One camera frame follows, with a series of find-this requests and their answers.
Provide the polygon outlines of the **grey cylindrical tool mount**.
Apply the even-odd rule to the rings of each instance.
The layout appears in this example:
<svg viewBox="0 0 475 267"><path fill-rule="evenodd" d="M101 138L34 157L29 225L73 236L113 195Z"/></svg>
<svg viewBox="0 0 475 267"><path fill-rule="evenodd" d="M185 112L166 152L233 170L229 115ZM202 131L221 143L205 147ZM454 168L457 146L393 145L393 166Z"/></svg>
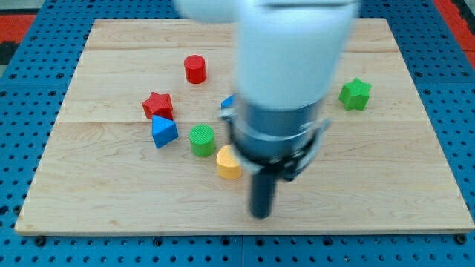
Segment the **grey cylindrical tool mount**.
<svg viewBox="0 0 475 267"><path fill-rule="evenodd" d="M320 102L294 110L269 110L235 95L220 118L229 124L229 140L252 174L271 168L279 179L294 180L314 160L330 119L319 120Z"/></svg>

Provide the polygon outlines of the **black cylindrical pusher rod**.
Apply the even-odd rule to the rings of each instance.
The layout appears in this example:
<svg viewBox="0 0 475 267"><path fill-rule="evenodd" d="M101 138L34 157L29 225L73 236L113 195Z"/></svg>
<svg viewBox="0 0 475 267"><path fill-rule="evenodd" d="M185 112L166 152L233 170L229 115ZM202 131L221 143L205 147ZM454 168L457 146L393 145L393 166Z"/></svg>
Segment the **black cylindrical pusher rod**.
<svg viewBox="0 0 475 267"><path fill-rule="evenodd" d="M253 217L264 219L271 214L277 178L277 172L271 168L262 168L252 175L249 212Z"/></svg>

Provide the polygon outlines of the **blue block behind arm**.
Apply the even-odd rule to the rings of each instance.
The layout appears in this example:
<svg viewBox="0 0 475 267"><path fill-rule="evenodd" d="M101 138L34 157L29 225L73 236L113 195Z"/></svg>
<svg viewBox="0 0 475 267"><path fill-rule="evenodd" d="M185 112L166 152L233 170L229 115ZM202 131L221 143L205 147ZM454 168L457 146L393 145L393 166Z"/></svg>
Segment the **blue block behind arm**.
<svg viewBox="0 0 475 267"><path fill-rule="evenodd" d="M233 105L234 100L235 100L234 94L228 96L220 103L220 108L221 109L230 108Z"/></svg>

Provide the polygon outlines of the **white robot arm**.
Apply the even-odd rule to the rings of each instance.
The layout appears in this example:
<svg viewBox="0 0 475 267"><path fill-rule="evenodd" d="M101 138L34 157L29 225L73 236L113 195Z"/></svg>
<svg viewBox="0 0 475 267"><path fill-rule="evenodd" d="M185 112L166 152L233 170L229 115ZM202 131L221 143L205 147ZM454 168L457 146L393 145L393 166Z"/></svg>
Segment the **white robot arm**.
<svg viewBox="0 0 475 267"><path fill-rule="evenodd" d="M188 1L177 12L235 23L235 98L223 109L232 148L252 176L249 211L270 215L275 185L314 160L329 126L318 112L358 1Z"/></svg>

